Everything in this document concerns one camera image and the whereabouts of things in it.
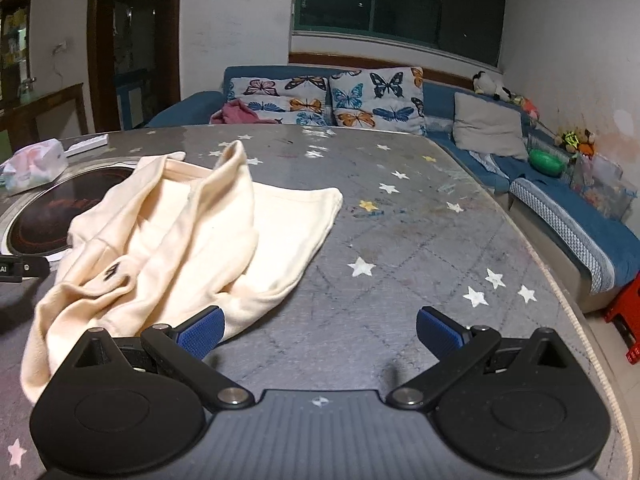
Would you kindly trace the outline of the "cream garment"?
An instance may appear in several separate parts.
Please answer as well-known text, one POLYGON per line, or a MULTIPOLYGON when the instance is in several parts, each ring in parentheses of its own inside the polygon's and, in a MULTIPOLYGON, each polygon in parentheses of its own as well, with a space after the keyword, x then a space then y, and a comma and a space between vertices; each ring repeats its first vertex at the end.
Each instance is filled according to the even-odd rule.
POLYGON ((296 287, 342 203, 337 188, 255 182, 238 141, 213 168, 179 152, 140 159, 70 224, 70 250, 35 308, 24 395, 41 396, 89 328, 132 337, 216 306, 226 338, 246 330, 296 287))

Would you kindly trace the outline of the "round black induction cooktop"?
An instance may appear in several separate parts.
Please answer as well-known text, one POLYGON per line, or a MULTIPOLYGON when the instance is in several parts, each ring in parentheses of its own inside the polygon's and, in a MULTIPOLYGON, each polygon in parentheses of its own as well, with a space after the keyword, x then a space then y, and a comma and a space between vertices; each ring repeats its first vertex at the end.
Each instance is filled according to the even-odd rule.
POLYGON ((44 257, 52 266, 70 250, 73 218, 96 206, 136 168, 135 157, 107 158, 68 167, 54 182, 1 199, 1 253, 44 257))

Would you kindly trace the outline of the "pink white tissue pack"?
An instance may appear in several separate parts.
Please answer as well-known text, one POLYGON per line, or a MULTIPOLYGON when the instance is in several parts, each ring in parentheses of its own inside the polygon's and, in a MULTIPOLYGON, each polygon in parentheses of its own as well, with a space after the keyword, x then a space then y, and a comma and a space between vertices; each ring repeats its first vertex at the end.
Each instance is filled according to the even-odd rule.
POLYGON ((49 139, 25 146, 6 160, 1 181, 9 195, 16 195, 53 182, 67 167, 62 143, 49 139))

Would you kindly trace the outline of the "red plastic stool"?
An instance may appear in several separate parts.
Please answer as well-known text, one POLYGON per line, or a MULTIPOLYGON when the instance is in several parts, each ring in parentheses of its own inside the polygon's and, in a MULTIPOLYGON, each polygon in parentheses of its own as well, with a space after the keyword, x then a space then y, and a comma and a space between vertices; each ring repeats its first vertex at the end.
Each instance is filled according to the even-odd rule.
POLYGON ((627 284, 614 298, 605 311, 604 320, 607 323, 614 323, 623 329, 631 341, 626 352, 626 359, 631 364, 639 363, 639 281, 636 277, 627 284))

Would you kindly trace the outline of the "dark wooden side table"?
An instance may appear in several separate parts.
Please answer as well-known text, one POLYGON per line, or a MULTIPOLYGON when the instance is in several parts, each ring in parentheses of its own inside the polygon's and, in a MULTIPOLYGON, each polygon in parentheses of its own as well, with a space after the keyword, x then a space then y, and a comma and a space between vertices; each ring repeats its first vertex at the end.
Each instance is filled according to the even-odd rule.
POLYGON ((8 133, 12 150, 17 151, 26 145, 39 142, 37 117, 68 102, 75 104, 80 134, 82 136, 88 134, 89 126, 82 84, 72 84, 61 90, 36 96, 26 104, 9 106, 2 110, 1 130, 8 133))

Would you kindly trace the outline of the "grey star tablecloth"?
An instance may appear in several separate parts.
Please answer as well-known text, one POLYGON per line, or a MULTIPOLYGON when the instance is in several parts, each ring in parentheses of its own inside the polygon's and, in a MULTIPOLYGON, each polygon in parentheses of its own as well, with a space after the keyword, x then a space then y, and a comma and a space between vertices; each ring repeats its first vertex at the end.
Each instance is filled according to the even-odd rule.
POLYGON ((6 479, 630 479, 637 471, 620 404, 582 321, 506 212, 434 142, 331 127, 201 126, 111 133, 70 163, 182 153, 213 168, 241 142, 257 183, 337 188, 334 225, 296 287, 205 363, 254 405, 209 416, 192 448, 160 468, 118 477, 47 469, 29 430, 39 400, 21 385, 46 278, 1 283, 1 474, 6 479), (591 468, 514 476, 454 452, 434 422, 388 394, 436 364, 416 315, 433 307, 504 338, 555 330, 603 401, 611 429, 591 468))

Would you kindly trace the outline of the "clear plastic storage box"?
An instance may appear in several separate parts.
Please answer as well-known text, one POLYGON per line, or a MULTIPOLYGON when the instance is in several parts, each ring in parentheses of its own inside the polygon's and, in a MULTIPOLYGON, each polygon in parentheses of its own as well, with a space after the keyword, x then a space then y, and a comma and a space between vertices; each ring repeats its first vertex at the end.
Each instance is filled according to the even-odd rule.
POLYGON ((623 177, 623 169, 600 154, 578 154, 570 187, 606 218, 623 220, 638 188, 623 177))

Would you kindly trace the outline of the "green round bowl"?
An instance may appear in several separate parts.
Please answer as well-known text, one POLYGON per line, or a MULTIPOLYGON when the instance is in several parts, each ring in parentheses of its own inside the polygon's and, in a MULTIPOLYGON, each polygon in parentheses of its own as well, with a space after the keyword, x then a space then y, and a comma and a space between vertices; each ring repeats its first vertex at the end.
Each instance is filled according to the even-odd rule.
POLYGON ((530 166, 547 177, 559 178, 565 169, 565 162, 541 150, 531 150, 528 161, 530 166))

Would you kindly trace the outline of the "pink cloth on sofa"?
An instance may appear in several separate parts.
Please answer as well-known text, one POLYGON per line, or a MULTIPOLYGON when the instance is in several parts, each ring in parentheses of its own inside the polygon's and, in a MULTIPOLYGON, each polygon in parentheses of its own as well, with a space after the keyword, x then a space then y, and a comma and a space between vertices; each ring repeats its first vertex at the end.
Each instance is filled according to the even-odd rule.
POLYGON ((262 119, 244 102, 233 100, 217 110, 209 118, 209 125, 276 124, 274 119, 262 119))

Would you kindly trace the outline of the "yellow orange plush toys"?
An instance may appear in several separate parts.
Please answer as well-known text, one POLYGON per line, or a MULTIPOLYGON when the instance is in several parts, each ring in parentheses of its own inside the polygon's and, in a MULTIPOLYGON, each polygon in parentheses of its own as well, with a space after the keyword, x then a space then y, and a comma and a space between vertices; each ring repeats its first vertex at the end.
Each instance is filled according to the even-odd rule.
POLYGON ((554 144, 572 155, 582 154, 591 157, 596 152, 596 136, 588 129, 570 129, 560 131, 554 138, 554 144))

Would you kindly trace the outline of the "blue corner sofa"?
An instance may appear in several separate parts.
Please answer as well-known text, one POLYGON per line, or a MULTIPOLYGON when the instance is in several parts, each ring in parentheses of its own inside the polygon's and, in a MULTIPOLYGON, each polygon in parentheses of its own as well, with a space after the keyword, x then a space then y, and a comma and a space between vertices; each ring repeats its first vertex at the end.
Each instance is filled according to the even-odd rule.
MULTIPOLYGON (((205 125, 225 102, 238 98, 240 78, 335 84, 345 77, 336 68, 296 65, 231 66, 219 90, 201 91, 153 117, 152 127, 205 125)), ((627 288, 639 284, 639 240, 623 222, 606 218, 575 193, 569 176, 552 178, 513 157, 475 155, 454 144, 454 97, 459 90, 425 79, 418 99, 426 114, 422 133, 494 192, 496 200, 551 264, 562 284, 585 312, 605 308, 627 288)))

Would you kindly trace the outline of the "grey plain cushion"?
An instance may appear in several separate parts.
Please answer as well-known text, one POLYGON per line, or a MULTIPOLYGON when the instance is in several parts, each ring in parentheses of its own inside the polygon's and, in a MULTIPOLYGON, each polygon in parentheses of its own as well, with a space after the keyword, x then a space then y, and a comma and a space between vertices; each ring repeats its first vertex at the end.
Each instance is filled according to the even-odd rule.
POLYGON ((460 150, 526 160, 521 114, 470 94, 454 95, 454 144, 460 150))

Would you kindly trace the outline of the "black white plush toy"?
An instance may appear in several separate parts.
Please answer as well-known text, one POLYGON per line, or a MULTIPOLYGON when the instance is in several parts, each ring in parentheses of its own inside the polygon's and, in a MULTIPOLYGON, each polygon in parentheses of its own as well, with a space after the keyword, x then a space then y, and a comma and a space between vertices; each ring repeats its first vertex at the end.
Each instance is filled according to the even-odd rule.
POLYGON ((495 82, 484 70, 480 70, 472 77, 472 84, 476 94, 489 96, 495 101, 512 101, 511 91, 502 84, 495 82))

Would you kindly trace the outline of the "left butterfly pillow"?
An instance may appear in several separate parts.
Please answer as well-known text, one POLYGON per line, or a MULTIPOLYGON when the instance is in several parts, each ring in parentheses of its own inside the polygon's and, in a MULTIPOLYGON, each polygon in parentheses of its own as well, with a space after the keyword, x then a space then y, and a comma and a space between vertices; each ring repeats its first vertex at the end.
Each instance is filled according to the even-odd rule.
POLYGON ((238 77, 229 82, 228 100, 239 100, 261 120, 300 126, 330 124, 329 81, 321 76, 288 79, 238 77))

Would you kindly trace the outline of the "butterfly pillow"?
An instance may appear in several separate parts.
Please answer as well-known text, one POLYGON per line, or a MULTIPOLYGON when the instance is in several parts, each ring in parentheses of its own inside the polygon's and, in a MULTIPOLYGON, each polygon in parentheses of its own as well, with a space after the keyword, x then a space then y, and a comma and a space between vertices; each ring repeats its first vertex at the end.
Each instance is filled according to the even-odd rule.
POLYGON ((423 70, 418 66, 349 70, 331 76, 338 126, 421 134, 423 70))
POLYGON ((239 100, 261 120, 300 126, 330 124, 329 81, 321 76, 288 79, 238 77, 229 82, 228 100, 239 100))

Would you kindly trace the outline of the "right butterfly pillow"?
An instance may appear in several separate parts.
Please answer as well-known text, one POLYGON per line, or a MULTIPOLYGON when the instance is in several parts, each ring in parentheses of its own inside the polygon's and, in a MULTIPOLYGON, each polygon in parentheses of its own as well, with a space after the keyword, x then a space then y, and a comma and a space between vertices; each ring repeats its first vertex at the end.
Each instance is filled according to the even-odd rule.
POLYGON ((331 76, 338 126, 421 134, 423 70, 418 66, 349 70, 331 76))

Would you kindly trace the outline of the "dark green framed window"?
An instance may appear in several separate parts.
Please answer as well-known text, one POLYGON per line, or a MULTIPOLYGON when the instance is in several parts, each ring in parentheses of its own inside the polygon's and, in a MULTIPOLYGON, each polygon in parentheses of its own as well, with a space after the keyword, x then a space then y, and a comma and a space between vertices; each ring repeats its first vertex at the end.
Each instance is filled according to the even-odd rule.
POLYGON ((296 32, 415 44, 498 64, 506 0, 295 0, 296 32))

